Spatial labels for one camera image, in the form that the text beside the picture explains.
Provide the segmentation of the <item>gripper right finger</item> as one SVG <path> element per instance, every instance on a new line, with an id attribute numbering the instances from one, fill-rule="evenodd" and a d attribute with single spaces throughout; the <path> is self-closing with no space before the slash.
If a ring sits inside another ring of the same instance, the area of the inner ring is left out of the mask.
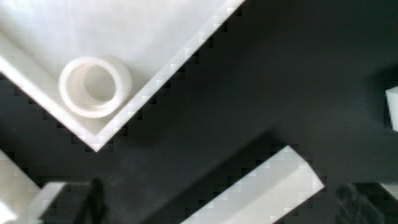
<path id="1" fill-rule="evenodd" d="M 349 183 L 335 196 L 335 224 L 398 224 L 398 183 Z"/>

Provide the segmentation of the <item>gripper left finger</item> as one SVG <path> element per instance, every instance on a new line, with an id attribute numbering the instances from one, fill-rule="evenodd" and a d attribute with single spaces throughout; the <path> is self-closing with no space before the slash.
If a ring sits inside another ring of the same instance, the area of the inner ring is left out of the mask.
<path id="1" fill-rule="evenodd" d="M 28 224 L 104 224 L 103 184 L 49 182 L 28 206 Z"/>

